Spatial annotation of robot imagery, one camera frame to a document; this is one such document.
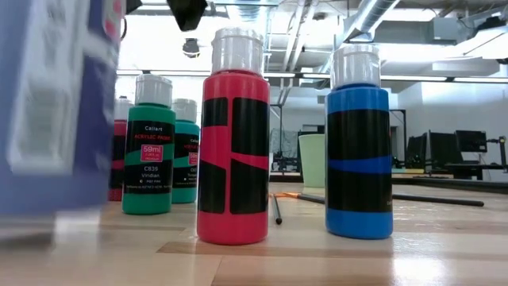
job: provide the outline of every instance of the blurry blue object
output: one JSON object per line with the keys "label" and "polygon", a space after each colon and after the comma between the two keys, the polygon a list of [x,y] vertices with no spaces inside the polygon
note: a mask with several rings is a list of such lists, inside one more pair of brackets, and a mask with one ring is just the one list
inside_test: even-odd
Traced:
{"label": "blurry blue object", "polygon": [[0,215],[106,201],[122,0],[0,2]]}

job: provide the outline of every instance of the blue stripe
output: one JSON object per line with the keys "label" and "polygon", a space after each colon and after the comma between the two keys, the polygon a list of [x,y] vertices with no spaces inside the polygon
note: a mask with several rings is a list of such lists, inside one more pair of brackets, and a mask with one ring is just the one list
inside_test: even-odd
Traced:
{"label": "blue stripe", "polygon": [[341,90],[344,90],[346,88],[351,88],[351,87],[378,87],[378,86],[376,86],[375,84],[372,84],[372,83],[351,83],[351,84],[346,84],[342,87],[335,88],[333,90],[334,91],[341,91]]}
{"label": "blue stripe", "polygon": [[326,97],[326,113],[347,110],[383,110],[388,112],[388,92],[378,87],[353,87],[334,91]]}
{"label": "blue stripe", "polygon": [[339,211],[326,208],[326,228],[347,238],[384,239],[393,232],[393,212]]}
{"label": "blue stripe", "polygon": [[328,165],[344,172],[391,174],[391,156],[360,160],[328,160]]}

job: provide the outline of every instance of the wooden table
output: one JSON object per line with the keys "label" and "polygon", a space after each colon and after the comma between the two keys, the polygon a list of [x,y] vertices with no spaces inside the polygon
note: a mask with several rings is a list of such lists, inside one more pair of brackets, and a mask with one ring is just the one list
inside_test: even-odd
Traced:
{"label": "wooden table", "polygon": [[[304,191],[271,184],[272,192]],[[484,208],[394,201],[395,232],[384,241],[328,234],[324,207],[281,198],[256,245],[217,246],[194,231],[195,205],[129,216],[120,203],[57,222],[53,247],[1,247],[0,285],[508,285],[508,196],[394,186],[395,193],[480,199]],[[10,220],[0,230],[43,231],[50,220]]]}

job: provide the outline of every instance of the black stripe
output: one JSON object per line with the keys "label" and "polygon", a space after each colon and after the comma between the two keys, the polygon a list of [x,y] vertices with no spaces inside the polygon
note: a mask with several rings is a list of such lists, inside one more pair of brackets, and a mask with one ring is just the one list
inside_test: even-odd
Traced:
{"label": "black stripe", "polygon": [[231,213],[256,214],[266,211],[267,204],[268,171],[231,160]]}
{"label": "black stripe", "polygon": [[390,114],[383,110],[348,110],[329,114],[328,158],[356,160],[391,155]]}
{"label": "black stripe", "polygon": [[124,170],[111,169],[110,173],[110,188],[121,188],[124,183]]}
{"label": "black stripe", "polygon": [[172,181],[173,160],[124,167],[124,194],[168,194]]}
{"label": "black stripe", "polygon": [[208,99],[202,107],[202,127],[228,125],[228,99]]}
{"label": "black stripe", "polygon": [[199,136],[194,134],[175,134],[175,159],[188,157],[189,153],[197,153],[199,150]]}
{"label": "black stripe", "polygon": [[225,170],[200,160],[198,181],[198,209],[216,214],[224,213]]}
{"label": "black stripe", "polygon": [[[171,123],[139,120],[129,122],[127,128],[125,143],[126,154],[140,151],[142,145],[166,145],[175,143],[175,125]],[[136,135],[155,135],[156,139],[136,139]]]}
{"label": "black stripe", "polygon": [[124,160],[125,158],[125,135],[113,137],[113,160]]}
{"label": "black stripe", "polygon": [[231,150],[235,153],[268,156],[268,104],[255,99],[233,100]]}
{"label": "black stripe", "polygon": [[391,174],[342,172],[328,167],[327,206],[339,211],[391,211]]}

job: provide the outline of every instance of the acrylic paint bottle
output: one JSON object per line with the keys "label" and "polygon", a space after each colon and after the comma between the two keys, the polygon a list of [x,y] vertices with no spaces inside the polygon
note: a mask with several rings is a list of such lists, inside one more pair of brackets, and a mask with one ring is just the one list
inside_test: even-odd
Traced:
{"label": "acrylic paint bottle", "polygon": [[345,45],[333,54],[326,98],[326,227],[348,238],[393,230],[388,93],[379,88],[379,50]]}
{"label": "acrylic paint bottle", "polygon": [[129,110],[122,208],[129,215],[156,215],[171,209],[175,151],[172,85],[158,75],[139,75],[136,102]]}
{"label": "acrylic paint bottle", "polygon": [[267,235],[268,201],[263,37],[225,28],[212,45],[212,76],[203,84],[198,236],[223,245],[259,242]]}
{"label": "acrylic paint bottle", "polygon": [[172,203],[193,203],[198,196],[199,126],[198,105],[191,99],[175,99],[175,163]]}
{"label": "acrylic paint bottle", "polygon": [[125,136],[127,136],[127,119],[129,109],[133,106],[126,96],[120,96],[114,104],[114,137],[113,161],[111,162],[110,193],[108,198],[113,202],[121,201],[124,185]]}

